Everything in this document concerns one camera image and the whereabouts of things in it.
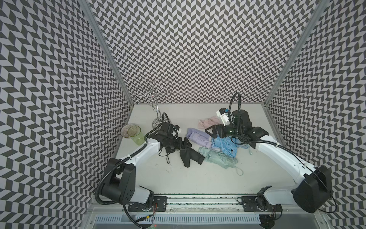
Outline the black umbrella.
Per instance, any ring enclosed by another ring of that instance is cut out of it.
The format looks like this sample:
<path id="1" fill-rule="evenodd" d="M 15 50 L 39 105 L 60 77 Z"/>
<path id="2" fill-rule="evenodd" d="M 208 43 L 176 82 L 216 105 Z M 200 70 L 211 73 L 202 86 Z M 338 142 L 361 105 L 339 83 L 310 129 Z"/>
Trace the black umbrella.
<path id="1" fill-rule="evenodd" d="M 190 161 L 193 160 L 197 162 L 199 165 L 202 165 L 205 157 L 200 153 L 196 152 L 192 148 L 186 148 L 180 150 L 181 160 L 186 168 L 190 167 Z"/>

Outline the pink umbrella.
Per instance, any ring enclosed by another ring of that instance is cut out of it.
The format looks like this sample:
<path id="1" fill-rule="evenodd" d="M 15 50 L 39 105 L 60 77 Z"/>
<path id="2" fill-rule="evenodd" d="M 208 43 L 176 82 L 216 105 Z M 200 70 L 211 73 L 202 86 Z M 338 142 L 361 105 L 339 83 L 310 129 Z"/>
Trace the pink umbrella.
<path id="1" fill-rule="evenodd" d="M 198 128 L 199 129 L 206 129 L 214 125 L 222 124 L 222 121 L 217 117 L 213 116 L 211 118 L 200 119 L 198 120 Z"/>

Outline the purple umbrella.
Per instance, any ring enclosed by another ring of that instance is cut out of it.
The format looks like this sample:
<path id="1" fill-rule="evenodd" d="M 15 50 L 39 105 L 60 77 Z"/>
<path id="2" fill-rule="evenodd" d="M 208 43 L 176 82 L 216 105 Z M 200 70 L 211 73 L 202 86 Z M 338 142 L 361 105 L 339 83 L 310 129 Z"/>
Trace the purple umbrella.
<path id="1" fill-rule="evenodd" d="M 204 148 L 211 148 L 211 136 L 195 128 L 188 128 L 186 138 Z"/>

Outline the blue umbrella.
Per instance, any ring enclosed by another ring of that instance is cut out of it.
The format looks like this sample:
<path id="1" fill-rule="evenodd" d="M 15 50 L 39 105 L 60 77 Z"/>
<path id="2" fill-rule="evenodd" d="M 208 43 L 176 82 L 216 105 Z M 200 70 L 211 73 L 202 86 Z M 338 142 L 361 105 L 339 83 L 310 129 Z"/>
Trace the blue umbrella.
<path id="1" fill-rule="evenodd" d="M 211 148 L 219 149 L 222 153 L 229 157 L 236 157 L 238 148 L 249 149 L 248 144 L 242 143 L 239 139 L 234 137 L 212 138 Z"/>

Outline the mint green umbrella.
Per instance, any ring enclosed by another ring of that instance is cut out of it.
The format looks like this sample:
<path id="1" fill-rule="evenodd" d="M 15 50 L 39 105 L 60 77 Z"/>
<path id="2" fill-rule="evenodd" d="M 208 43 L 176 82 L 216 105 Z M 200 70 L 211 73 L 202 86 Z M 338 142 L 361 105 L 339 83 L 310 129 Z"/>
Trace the mint green umbrella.
<path id="1" fill-rule="evenodd" d="M 230 157 L 227 154 L 221 153 L 219 151 L 207 149 L 200 147 L 198 152 L 205 157 L 204 161 L 207 161 L 212 164 L 216 164 L 224 169 L 232 168 L 236 169 L 236 173 L 239 176 L 242 176 L 244 172 L 238 168 L 236 165 L 238 160 L 235 157 Z"/>

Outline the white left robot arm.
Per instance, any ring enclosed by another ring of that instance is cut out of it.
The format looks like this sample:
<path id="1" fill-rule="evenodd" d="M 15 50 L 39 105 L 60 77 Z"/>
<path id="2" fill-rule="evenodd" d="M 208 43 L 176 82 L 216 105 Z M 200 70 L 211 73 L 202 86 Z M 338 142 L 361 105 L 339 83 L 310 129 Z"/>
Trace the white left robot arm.
<path id="1" fill-rule="evenodd" d="M 143 144 L 137 150 L 121 159 L 110 159 L 94 193 L 97 203 L 139 204 L 143 209 L 150 210 L 154 206 L 153 191 L 136 185 L 137 166 L 163 149 L 169 153 L 190 149 L 192 144 L 187 138 L 179 137 L 179 131 L 179 126 L 162 122 L 144 136 Z"/>

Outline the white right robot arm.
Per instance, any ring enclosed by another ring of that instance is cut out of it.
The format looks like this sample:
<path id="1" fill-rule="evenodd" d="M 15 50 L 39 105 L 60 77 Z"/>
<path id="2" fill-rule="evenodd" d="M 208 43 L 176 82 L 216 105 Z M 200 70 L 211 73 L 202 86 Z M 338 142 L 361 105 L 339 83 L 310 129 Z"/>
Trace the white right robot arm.
<path id="1" fill-rule="evenodd" d="M 217 111 L 222 124 L 212 125 L 205 132 L 212 138 L 229 137 L 236 145 L 249 145 L 267 155 L 293 179 L 294 185 L 274 188 L 263 187 L 257 192 L 255 202 L 259 211 L 268 211 L 274 205 L 297 205 L 308 213 L 314 213 L 328 200 L 334 200 L 331 170 L 316 167 L 299 158 L 282 146 L 266 130 L 255 127 L 245 110 L 231 112 L 221 108 Z"/>

